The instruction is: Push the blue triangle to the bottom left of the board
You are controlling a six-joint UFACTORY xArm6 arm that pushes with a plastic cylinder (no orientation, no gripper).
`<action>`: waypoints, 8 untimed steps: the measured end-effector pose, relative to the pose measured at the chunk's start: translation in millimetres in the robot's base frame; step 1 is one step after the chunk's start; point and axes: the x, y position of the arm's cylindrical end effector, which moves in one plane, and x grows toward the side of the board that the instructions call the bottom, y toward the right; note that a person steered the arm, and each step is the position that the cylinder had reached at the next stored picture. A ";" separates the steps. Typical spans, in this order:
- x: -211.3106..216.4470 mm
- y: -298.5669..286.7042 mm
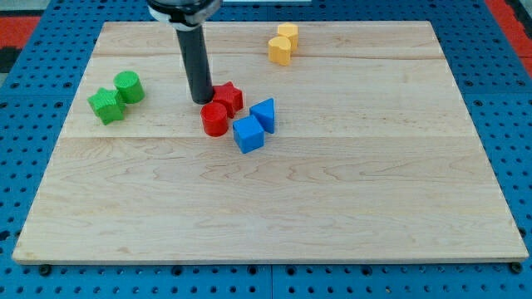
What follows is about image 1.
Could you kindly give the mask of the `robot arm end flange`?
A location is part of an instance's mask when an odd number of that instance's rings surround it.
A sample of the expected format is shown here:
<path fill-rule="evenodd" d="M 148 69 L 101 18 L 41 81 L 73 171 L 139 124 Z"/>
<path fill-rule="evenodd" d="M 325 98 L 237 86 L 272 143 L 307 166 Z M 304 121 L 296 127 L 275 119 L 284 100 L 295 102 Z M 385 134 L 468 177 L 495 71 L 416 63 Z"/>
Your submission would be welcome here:
<path fill-rule="evenodd" d="M 150 15 L 178 31 L 200 27 L 222 5 L 222 0 L 146 0 Z"/>

